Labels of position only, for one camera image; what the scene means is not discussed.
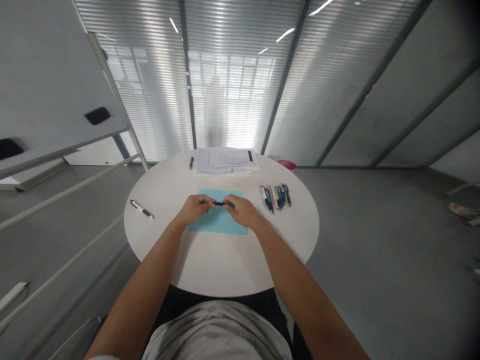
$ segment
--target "pink object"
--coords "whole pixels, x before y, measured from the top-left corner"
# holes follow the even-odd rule
[[[286,167],[290,171],[295,171],[299,168],[297,164],[288,160],[278,160],[278,163],[282,164],[284,167]]]

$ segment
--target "hand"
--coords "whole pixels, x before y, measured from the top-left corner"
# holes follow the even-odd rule
[[[210,209],[215,207],[215,199],[207,195],[190,195],[186,198],[185,204],[181,208],[176,218],[185,225],[190,225],[202,217],[203,213],[208,213]]]
[[[235,205],[235,208],[230,205],[223,205],[223,208],[226,209],[230,213],[233,220],[240,225],[255,230],[255,228],[261,226],[267,221],[262,215],[260,215],[255,206],[253,206],[253,204],[246,198],[235,195],[227,195],[223,199],[223,202]]]

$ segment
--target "person's left hand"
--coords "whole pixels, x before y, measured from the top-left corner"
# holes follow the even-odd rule
[[[214,201],[215,199],[204,194],[190,195],[186,198],[185,204],[176,217],[183,224],[190,225],[200,219],[203,213],[208,213],[210,209],[213,209],[215,205],[208,202]]]

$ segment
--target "person's right hand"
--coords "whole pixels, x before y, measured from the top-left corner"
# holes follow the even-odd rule
[[[223,199],[223,202],[235,205],[235,208],[230,205],[223,205],[223,208],[227,210],[233,220],[240,225],[254,230],[266,221],[265,218],[260,215],[255,206],[253,206],[253,204],[246,198],[227,195]]]

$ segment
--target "black pants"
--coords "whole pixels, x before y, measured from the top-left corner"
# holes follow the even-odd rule
[[[312,356],[305,344],[305,340],[297,327],[293,327],[293,343],[287,329],[287,318],[285,317],[280,304],[277,300],[277,295],[272,287],[271,289],[258,292],[256,294],[238,297],[211,297],[198,295],[188,292],[173,285],[170,285],[168,291],[161,305],[155,324],[150,332],[152,333],[162,324],[178,318],[191,307],[214,300],[228,300],[243,304],[253,311],[257,312],[268,320],[278,332],[285,338],[290,346],[293,359],[311,359]]]

